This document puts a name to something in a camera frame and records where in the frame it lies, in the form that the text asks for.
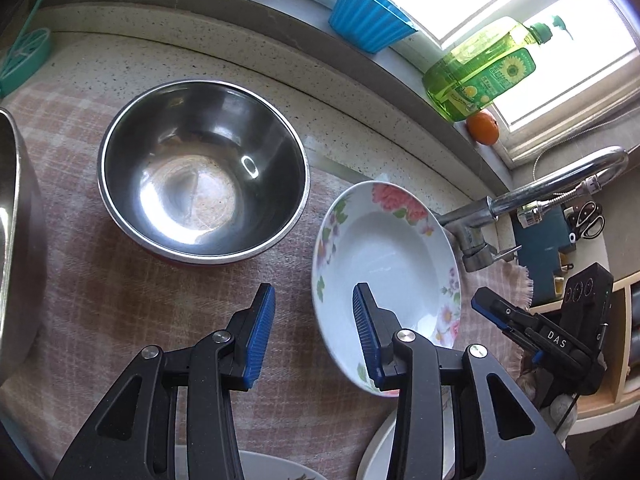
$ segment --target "blue ribbed container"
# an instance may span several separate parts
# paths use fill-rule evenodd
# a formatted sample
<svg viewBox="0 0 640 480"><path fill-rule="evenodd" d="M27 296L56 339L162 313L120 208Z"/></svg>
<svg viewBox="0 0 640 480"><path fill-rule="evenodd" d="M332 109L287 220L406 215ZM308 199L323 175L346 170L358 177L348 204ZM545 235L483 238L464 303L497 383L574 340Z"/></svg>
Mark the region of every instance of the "blue ribbed container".
<svg viewBox="0 0 640 480"><path fill-rule="evenodd" d="M345 40L370 54L418 30L389 0L338 0L329 25Z"/></svg>

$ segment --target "white plate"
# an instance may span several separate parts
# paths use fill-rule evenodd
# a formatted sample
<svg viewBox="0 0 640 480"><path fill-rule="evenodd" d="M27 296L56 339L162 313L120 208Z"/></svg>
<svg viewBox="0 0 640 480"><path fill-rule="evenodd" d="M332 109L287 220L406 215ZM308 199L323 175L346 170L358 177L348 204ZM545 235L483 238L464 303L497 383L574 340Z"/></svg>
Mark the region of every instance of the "white plate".
<svg viewBox="0 0 640 480"><path fill-rule="evenodd" d="M311 270L316 319L329 354L357 386L379 396L367 375L351 297L359 282L436 345L452 348L460 323L460 278L442 227L407 190L361 182L342 193L322 221Z"/></svg>
<svg viewBox="0 0 640 480"><path fill-rule="evenodd" d="M451 390L448 386L442 387L442 426L442 441L444 444L442 449L442 477L447 478L447 473L451 471L456 461ZM358 467L356 480L386 480L395 430L396 411L394 410L382 423L382 426L380 426L367 446Z"/></svg>
<svg viewBox="0 0 640 480"><path fill-rule="evenodd" d="M326 480L324 476L303 465L263 455L253 451L240 451L244 480ZM187 447L175 447L175 479L188 480Z"/></svg>

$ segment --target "brown checkered cloth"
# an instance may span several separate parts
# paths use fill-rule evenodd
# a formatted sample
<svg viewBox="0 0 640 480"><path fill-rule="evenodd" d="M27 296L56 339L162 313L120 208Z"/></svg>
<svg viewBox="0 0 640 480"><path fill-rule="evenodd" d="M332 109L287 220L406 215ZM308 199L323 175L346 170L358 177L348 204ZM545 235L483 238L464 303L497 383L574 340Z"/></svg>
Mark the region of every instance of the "brown checkered cloth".
<svg viewBox="0 0 640 480"><path fill-rule="evenodd" d="M98 145L120 105L43 84L24 87L2 103L35 166L49 242L42 328L27 360L0 388L2 407L51 473L142 347L193 345L224 328L234 311L249 306L258 284L270 282L276 314L262 374L251 391L233 398L238 444L303 463L331 480L353 479L396 402L365 393L343 376L314 319L310 269L316 233L349 184L312 170L298 224L251 260L221 267L169 264L126 237L100 200ZM531 283L521 267L501 262L462 273L456 347L482 342L517 370L514 345L470 310L469 299L482 285L520 306L530 303Z"/></svg>

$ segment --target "orange fruit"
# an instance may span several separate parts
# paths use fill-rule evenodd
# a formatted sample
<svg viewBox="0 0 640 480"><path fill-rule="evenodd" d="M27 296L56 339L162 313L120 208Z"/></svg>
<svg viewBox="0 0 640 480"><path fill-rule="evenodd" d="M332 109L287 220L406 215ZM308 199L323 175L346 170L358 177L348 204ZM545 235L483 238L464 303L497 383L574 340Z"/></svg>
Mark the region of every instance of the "orange fruit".
<svg viewBox="0 0 640 480"><path fill-rule="evenodd" d="M466 130L469 135L480 144L491 146L498 141L500 129L498 121L489 110L480 110L466 118Z"/></svg>

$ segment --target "metal bowl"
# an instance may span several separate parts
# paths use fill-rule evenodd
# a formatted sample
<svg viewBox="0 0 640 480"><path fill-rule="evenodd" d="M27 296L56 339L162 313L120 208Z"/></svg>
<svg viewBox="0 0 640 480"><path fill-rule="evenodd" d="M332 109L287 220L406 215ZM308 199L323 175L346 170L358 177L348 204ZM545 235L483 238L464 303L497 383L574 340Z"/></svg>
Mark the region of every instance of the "metal bowl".
<svg viewBox="0 0 640 480"><path fill-rule="evenodd" d="M227 264L290 231L309 168L293 127L267 101L229 83L184 80L118 113L100 145L98 182L111 217L144 248Z"/></svg>
<svg viewBox="0 0 640 480"><path fill-rule="evenodd" d="M47 239L40 188L11 114L0 108L0 385L40 326Z"/></svg>

